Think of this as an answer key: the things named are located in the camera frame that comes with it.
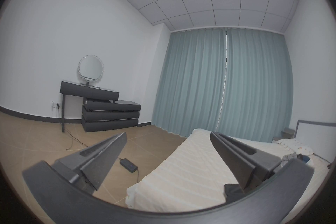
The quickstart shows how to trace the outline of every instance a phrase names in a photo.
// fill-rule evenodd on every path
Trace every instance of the quilted mattress cover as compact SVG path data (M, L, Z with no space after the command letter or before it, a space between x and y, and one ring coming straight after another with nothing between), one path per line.
M224 184L236 184L237 180L209 138L210 131L195 129L153 172L127 189L128 208L150 212L185 212L224 203ZM294 152L278 143L234 139L280 158ZM311 158L315 168L313 178L282 223L298 214L328 172L326 161L314 155Z

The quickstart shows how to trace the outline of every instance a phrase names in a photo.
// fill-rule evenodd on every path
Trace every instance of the floral pillow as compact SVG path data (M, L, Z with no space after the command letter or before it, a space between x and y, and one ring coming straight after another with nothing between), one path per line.
M308 147L301 144L300 141L293 139L281 139L277 141L278 144L284 146L287 149L294 150L296 154L302 155L313 155L314 151Z

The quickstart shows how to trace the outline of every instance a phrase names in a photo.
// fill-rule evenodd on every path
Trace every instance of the teal curtain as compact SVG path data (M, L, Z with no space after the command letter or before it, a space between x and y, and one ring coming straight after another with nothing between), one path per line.
M225 78L225 30L172 33L163 65L152 124L189 136L215 130Z
M271 142L288 127L293 78L283 35L259 30L227 30L227 71L218 131Z

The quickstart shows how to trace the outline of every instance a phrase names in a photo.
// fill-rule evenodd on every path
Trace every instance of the mirror frame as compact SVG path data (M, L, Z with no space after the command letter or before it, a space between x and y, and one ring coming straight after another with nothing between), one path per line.
M94 80L87 80L87 79L84 78L84 77L82 76L82 74L81 74L81 71L80 71L81 63L82 63L82 61L83 61L85 58L88 58L88 57L95 57L95 58L97 58L97 59L99 60L99 62L101 63L101 66L103 67L103 70L102 70L100 76L99 76L97 79L94 79ZM103 73L104 73L104 64L103 64L103 62L101 61L101 59L100 59L98 56L96 56L96 55L86 55L86 56L84 56L84 57L79 61L77 71L78 71L78 75L79 75L79 76L81 77L81 79L83 79L84 81L86 81L86 82L95 82L95 81L101 79L101 77L103 76Z

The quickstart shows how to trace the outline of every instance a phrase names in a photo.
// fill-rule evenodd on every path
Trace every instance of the power adapter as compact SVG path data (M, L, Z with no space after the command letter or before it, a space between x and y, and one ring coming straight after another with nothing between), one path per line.
M134 164L131 163L128 159L120 159L120 164L125 167L128 171L131 173L134 173L136 170L138 170L138 167Z

